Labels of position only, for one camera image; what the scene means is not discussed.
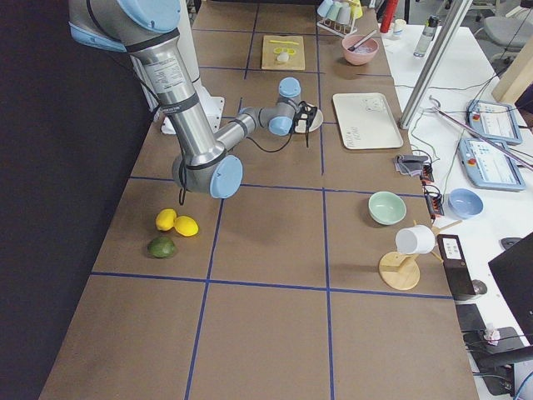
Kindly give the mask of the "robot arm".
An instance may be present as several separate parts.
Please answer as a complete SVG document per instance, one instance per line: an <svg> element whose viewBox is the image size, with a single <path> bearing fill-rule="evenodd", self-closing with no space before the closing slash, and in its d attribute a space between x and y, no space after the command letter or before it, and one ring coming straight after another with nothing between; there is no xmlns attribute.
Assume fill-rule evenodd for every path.
<svg viewBox="0 0 533 400"><path fill-rule="evenodd" d="M179 28L188 26L182 1L71 1L69 25L75 41L128 53L138 59L181 148L172 166L185 191L229 198L240 187L242 162L229 152L257 128L278 136L293 131L302 110L301 86L286 77L274 107L246 107L217 132L212 130L180 53Z"/></svg>

